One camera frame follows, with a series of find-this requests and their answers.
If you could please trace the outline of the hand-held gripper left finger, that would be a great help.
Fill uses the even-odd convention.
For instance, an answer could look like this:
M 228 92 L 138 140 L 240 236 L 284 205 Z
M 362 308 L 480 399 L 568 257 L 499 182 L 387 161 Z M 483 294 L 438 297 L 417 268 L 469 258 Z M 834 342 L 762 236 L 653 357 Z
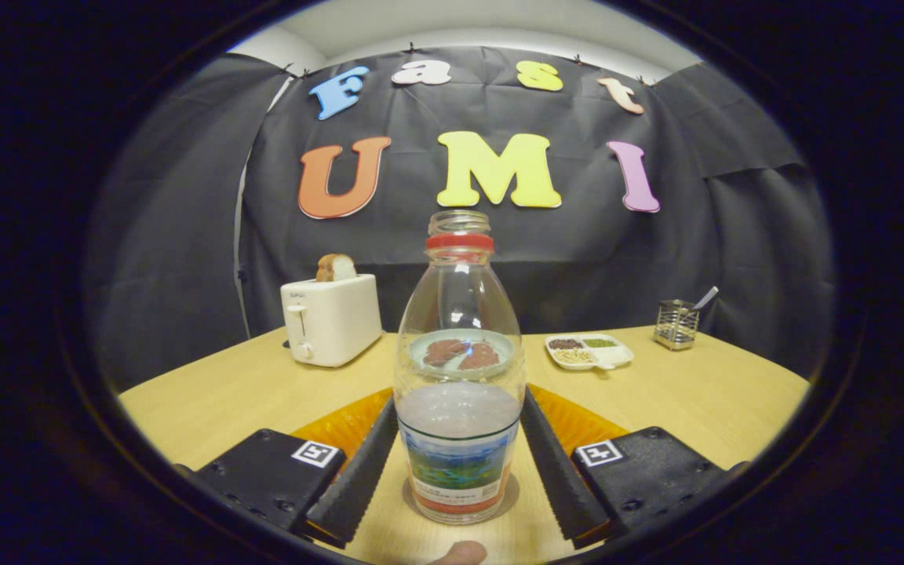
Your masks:
M 227 508 L 336 548 L 354 540 L 394 439 L 384 388 L 290 434 L 256 430 L 193 471 L 178 472 Z

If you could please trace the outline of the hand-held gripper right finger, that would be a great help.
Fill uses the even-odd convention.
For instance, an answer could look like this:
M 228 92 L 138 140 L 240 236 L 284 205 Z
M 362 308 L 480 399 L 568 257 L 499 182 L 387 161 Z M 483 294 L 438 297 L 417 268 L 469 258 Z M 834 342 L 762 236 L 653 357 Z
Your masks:
M 628 430 L 549 390 L 521 423 L 563 536 L 582 549 L 668 525 L 749 468 L 710 461 L 660 426 Z

